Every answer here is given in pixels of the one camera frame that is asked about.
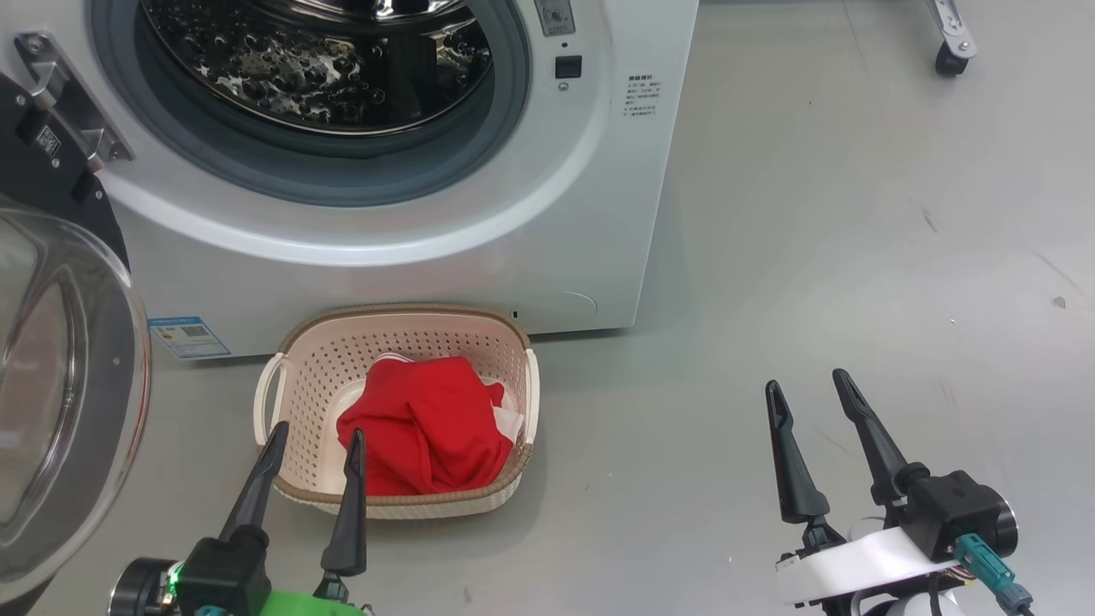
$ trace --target black cable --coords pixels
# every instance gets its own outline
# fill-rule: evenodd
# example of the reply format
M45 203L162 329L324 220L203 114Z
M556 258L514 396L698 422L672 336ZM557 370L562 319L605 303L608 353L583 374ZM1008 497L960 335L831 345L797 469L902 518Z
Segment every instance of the black cable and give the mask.
M932 576L927 579L927 600L932 604L932 616L943 616L940 608L940 577Z

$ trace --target robotic arm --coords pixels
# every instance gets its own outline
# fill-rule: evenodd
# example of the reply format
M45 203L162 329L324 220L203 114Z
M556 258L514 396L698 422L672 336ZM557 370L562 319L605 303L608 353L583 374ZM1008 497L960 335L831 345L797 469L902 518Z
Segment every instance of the robotic arm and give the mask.
M138 558L118 578L108 616L371 616L349 603L343 578L366 569L365 433L346 451L346 490L331 543L323 550L323 578L311 595L272 590L266 577L269 537L262 530L270 485L281 468L289 425L270 432L247 481L217 538L194 546L183 561Z
M861 616L863 598L889 594L894 601L867 615L961 616L949 590L976 578L1005 614L1033 616L1033 597L1001 558L1018 544L1015 515L1003 497L963 470L933 477L924 465L907 463L852 377L842 370L832 377L871 467L871 496L886 509L884 530L848 542L829 526L829 501L795 442L791 407L780 384L770 382L765 396L780 514L788 524L806 524L803 548L784 554L775 566L784 602L817 605L829 616Z

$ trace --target gray floor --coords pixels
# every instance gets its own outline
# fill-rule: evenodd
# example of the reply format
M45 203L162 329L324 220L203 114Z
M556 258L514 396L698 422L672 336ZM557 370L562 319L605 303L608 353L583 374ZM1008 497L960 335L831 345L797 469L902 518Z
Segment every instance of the gray floor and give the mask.
M1036 611L1087 612L1095 4L961 8L982 56L943 80L917 0L703 7L638 325L540 344L517 496L373 524L353 596L381 616L795 614L762 388L784 385L843 531L878 510L842 367L910 460L1010 499ZM38 615L96 613L134 557L184 557L252 463L260 365L157 362L130 481ZM332 522L272 499L277 586L315 585ZM983 588L959 597L999 614Z

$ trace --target brown basket rim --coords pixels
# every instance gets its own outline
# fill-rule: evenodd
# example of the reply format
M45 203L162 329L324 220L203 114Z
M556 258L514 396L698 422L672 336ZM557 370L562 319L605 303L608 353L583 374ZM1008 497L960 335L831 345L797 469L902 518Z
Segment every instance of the brown basket rim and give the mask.
M485 317L498 322L509 328L521 340L521 346L526 351L532 348L532 344L529 341L528 335L526 335L525 332L522 332L521 328L519 328L509 317L502 315L500 313L483 310L483 307L472 307L454 303L379 303L335 307L333 311L320 313L300 326L297 326L297 328L286 337L285 342L281 344L278 351L288 356L293 344L296 344L304 333L332 319L373 315L413 314ZM417 497L366 497L365 504L366 507L420 507L485 499L505 490L510 484L516 481L522 473L525 473L525 467L528 465L529 458L532 456L532 444L529 443L521 445L517 456L517 464L514 465L514 468L511 468L506 475L495 478L495 480L486 488L480 488L479 490L465 490L462 492L448 492L445 495L420 495ZM290 486L286 480L281 479L280 475L274 479L274 486L289 498L297 499L299 501L306 501L313 504L342 503L342 495L326 495L323 492L313 492L311 490L296 488Z

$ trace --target blue and white sticker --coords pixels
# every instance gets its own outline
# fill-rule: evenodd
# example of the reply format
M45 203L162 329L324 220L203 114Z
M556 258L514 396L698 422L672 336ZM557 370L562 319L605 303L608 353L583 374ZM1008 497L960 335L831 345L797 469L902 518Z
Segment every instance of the blue and white sticker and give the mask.
M180 360L206 360L231 356L200 317L149 319L148 328L152 330L152 336L166 345Z

